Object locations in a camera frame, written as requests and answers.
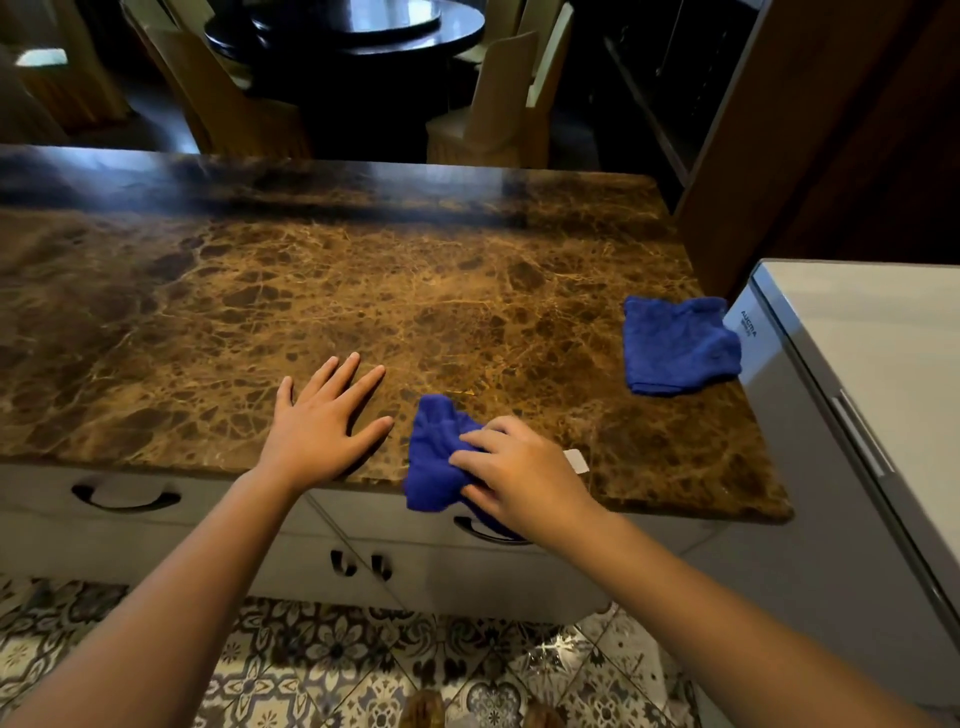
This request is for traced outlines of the person's right hand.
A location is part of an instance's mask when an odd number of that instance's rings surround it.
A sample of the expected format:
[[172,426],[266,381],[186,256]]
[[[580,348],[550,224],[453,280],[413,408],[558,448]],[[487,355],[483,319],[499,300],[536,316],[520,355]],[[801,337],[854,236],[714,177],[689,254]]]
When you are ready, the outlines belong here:
[[557,443],[515,416],[495,418],[482,429],[510,433],[519,446],[489,454],[467,443],[469,448],[452,452],[448,463],[469,474],[469,484],[507,494],[511,519],[497,519],[501,525],[546,551],[570,557],[576,545],[610,523],[610,514],[592,498]]

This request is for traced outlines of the person's left hand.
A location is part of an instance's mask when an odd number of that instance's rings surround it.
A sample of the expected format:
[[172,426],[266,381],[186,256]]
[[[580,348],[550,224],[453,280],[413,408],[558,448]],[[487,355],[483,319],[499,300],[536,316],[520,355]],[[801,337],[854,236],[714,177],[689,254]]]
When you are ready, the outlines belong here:
[[362,460],[348,458],[347,439],[365,429],[354,429],[356,415],[382,383],[387,369],[376,365],[356,379],[358,367],[353,385],[354,392],[362,394],[362,400],[356,404],[324,404],[321,386],[336,360],[345,359],[328,358],[298,392],[294,383],[294,406],[285,418],[275,420],[273,407],[266,441],[256,466],[245,475],[245,480],[275,492],[300,496],[316,485],[342,476]]

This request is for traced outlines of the blue cloth with white tag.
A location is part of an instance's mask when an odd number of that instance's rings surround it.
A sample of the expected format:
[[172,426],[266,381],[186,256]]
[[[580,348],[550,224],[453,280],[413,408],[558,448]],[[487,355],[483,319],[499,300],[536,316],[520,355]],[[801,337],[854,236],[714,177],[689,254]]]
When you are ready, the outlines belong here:
[[466,501],[461,489],[470,484],[471,477],[449,463],[452,453],[470,447],[461,442],[460,435],[480,430],[488,423],[482,425],[458,410],[444,394],[422,396],[409,443],[409,469],[403,485],[406,505],[414,512],[441,513],[454,504],[463,504],[475,520],[495,535],[526,540]]

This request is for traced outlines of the person's right forearm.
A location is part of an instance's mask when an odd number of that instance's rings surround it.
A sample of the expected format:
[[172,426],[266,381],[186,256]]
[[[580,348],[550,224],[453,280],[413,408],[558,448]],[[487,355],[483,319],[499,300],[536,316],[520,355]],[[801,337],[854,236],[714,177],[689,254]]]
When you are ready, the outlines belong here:
[[626,608],[736,728],[940,728],[622,516],[582,512],[557,551]]

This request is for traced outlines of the person's left forearm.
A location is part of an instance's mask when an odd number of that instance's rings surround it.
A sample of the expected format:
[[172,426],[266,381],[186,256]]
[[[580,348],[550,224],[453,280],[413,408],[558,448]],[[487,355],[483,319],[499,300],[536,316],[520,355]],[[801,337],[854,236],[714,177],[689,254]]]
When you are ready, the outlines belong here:
[[262,467],[242,475],[0,728],[190,728],[301,493]]

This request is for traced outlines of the white counter cabinet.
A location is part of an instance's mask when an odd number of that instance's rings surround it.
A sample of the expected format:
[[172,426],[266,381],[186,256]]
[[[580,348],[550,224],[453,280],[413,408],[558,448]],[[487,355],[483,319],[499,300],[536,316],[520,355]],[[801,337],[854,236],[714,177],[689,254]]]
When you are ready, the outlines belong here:
[[[70,487],[90,483],[97,500],[149,503],[161,491],[180,504],[143,515],[114,515],[78,502]],[[209,514],[231,478],[172,472],[107,472],[0,465],[0,573],[134,585],[147,577]],[[612,601],[560,558],[534,546],[475,539],[453,523],[474,519],[463,505],[439,514],[406,508],[397,492],[317,489],[292,507],[250,587],[257,597],[406,609],[476,618],[571,624]],[[356,564],[338,576],[330,551]],[[388,583],[371,555],[390,558]]]

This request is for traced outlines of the blue microfibre cloth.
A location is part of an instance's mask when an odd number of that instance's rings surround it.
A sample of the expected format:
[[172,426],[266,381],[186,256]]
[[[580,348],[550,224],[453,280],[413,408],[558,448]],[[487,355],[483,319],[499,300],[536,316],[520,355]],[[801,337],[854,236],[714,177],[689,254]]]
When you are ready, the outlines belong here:
[[622,305],[625,380],[631,394],[677,397],[736,380],[741,342],[721,297],[681,302],[628,296]]

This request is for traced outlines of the person's left shoe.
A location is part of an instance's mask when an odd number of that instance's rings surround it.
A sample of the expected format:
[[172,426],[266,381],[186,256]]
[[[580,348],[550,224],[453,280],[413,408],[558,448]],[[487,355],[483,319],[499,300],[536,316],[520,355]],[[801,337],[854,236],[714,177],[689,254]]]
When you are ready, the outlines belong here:
[[404,705],[397,728],[446,728],[446,705],[440,692],[421,689]]

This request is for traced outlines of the dark round dining table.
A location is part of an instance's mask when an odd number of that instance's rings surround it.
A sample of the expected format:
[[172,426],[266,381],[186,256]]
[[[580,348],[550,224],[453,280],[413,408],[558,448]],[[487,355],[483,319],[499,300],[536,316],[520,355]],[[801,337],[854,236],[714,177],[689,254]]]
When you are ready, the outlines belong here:
[[316,158],[425,163],[426,123],[448,110],[450,61],[482,39],[483,11],[439,0],[432,30],[364,37],[258,30],[248,6],[270,1],[223,0],[203,38],[249,68],[255,95],[298,108]]

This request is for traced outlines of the wooden dining chair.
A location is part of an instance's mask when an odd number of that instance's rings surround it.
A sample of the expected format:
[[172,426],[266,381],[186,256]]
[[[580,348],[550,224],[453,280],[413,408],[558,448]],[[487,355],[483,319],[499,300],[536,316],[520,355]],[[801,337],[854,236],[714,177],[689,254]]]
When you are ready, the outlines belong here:
[[299,110],[248,97],[194,33],[180,30],[158,0],[122,0],[126,21],[174,94],[198,151],[206,155],[310,160]]
[[127,122],[135,111],[76,0],[37,1],[53,43],[32,37],[12,0],[0,0],[0,144],[65,145],[72,134]]
[[519,168],[521,136],[539,34],[532,30],[492,43],[481,63],[471,104],[426,124],[426,163]]
[[574,10],[567,0],[527,0],[519,30],[537,32],[536,63],[521,123],[521,165],[546,169],[550,117],[570,48]]
[[455,59],[474,67],[480,66],[493,43],[508,39],[519,28],[524,0],[484,0],[484,33],[471,48]]

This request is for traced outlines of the dark glass turntable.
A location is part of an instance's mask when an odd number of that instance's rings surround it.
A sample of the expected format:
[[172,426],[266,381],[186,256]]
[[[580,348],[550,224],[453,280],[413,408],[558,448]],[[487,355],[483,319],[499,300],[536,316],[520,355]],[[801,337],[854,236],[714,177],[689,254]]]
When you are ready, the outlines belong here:
[[364,38],[432,30],[443,14],[440,0],[270,0],[248,6],[247,12],[259,31]]

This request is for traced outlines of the white refrigerator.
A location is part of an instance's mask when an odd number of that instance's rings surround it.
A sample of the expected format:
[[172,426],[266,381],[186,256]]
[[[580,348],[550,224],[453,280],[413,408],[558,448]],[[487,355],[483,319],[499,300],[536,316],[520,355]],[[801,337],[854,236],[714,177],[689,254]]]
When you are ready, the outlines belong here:
[[[886,689],[960,712],[960,265],[767,259],[725,324],[795,515],[685,559]],[[839,389],[894,475],[865,466]]]

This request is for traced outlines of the dark shelf unit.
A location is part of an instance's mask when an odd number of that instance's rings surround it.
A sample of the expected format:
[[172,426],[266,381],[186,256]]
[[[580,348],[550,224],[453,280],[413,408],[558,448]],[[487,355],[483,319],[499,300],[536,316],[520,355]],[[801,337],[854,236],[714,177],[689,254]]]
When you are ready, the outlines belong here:
[[591,114],[603,171],[676,210],[764,0],[591,0]]

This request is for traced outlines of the brown wooden panel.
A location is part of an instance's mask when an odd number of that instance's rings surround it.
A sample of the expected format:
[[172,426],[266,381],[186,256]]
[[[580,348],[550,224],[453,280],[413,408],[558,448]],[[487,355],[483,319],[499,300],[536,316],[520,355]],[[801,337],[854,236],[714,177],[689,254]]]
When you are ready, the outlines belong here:
[[762,259],[960,265],[960,0],[764,0],[675,223],[728,300]]

